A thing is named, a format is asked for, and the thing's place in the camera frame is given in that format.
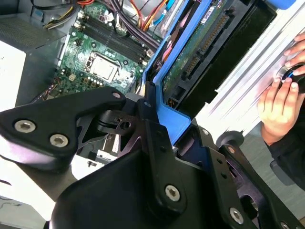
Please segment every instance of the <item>black plastic bracket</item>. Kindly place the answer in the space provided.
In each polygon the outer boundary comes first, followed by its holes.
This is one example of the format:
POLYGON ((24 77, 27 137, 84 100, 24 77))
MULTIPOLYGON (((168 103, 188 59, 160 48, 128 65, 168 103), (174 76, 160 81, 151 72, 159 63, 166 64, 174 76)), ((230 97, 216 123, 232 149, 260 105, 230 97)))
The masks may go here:
POLYGON ((79 130, 86 131, 97 114, 120 110, 125 102, 121 92, 103 87, 1 112, 0 140, 6 147, 0 154, 8 160, 41 170, 65 169, 79 148, 79 130), (77 128, 81 117, 86 117, 87 122, 77 128), (14 126, 20 120, 33 122, 34 130, 29 133, 17 131, 14 126), (65 147, 52 145, 50 138, 54 134, 65 136, 68 144, 65 147))

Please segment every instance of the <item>silver screw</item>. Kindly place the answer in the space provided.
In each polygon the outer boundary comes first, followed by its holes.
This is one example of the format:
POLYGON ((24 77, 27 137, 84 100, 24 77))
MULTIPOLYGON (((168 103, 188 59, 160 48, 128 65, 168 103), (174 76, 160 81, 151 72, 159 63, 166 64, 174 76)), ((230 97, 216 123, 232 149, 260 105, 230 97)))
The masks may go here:
POLYGON ((17 121, 14 125, 15 129, 21 133, 30 133, 36 129, 36 125, 29 120, 17 121))
POLYGON ((50 143, 53 146, 62 148, 68 144, 68 138, 61 134, 55 134, 50 137, 50 143))
POLYGON ((205 135, 209 135, 209 132, 208 132, 206 129, 202 129, 202 132, 203 132, 205 135))
POLYGON ((288 225, 285 224, 284 222, 281 222, 281 226, 282 226, 283 229, 290 229, 290 228, 288 227, 288 225))
POLYGON ((230 215, 236 223, 238 223, 240 225, 242 225, 244 223, 244 218, 237 209, 230 208, 230 215))
POLYGON ((114 97, 116 97, 116 98, 120 98, 120 97, 121 97, 120 94, 119 94, 119 93, 116 93, 116 92, 112 93, 112 95, 113 95, 114 97))
POLYGON ((57 20, 58 18, 60 18, 61 16, 59 14, 54 14, 51 16, 51 21, 52 20, 57 20))
POLYGON ((173 185, 166 186, 165 193, 171 201, 177 202, 180 200, 180 193, 178 189, 173 185))
POLYGON ((144 102, 144 104, 148 107, 151 107, 151 105, 148 102, 144 102))
POLYGON ((232 153, 235 154, 235 150, 232 147, 228 147, 228 150, 232 153))

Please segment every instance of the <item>white surface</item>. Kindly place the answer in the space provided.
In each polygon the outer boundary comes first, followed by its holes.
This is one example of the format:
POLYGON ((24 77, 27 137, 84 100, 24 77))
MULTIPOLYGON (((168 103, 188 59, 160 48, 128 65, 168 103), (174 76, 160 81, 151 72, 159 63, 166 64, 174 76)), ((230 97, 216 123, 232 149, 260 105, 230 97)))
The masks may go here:
POLYGON ((305 2, 297 0, 288 10, 278 10, 245 57, 218 88, 218 95, 196 116, 214 141, 227 130, 246 135, 259 123, 257 101, 285 63, 284 50, 304 29, 305 2))
MULTIPOLYGON (((79 180, 101 168, 103 164, 94 162, 96 166, 88 166, 90 160, 75 156, 71 169, 74 177, 79 180)), ((45 220, 51 219, 55 201, 46 192, 35 184, 15 163, 0 157, 0 180, 9 182, 7 185, 0 182, 0 196, 14 199, 32 206, 45 220)))
POLYGON ((42 229, 45 224, 45 220, 30 205, 2 199, 0 199, 0 222, 22 229, 42 229))
POLYGON ((0 111, 15 107, 26 54, 0 41, 0 111))

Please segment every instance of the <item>computer motherboard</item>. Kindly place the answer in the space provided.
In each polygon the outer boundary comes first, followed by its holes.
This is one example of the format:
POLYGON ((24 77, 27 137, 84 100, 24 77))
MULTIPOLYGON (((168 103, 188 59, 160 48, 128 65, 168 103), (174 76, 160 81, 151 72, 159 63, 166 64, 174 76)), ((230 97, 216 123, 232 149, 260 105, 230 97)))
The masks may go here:
POLYGON ((113 25, 113 14, 95 2, 80 10, 48 98, 111 86, 137 92, 148 48, 113 25))

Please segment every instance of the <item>gray floor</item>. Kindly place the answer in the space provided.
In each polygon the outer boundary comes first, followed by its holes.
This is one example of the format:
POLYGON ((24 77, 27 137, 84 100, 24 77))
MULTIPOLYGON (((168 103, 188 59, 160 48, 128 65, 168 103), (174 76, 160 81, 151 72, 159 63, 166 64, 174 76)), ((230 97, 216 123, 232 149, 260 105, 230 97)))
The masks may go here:
POLYGON ((258 175, 283 201, 292 213, 301 219, 305 217, 305 191, 297 185, 284 186, 272 172, 270 152, 260 136, 260 126, 254 128, 246 137, 241 149, 258 175))

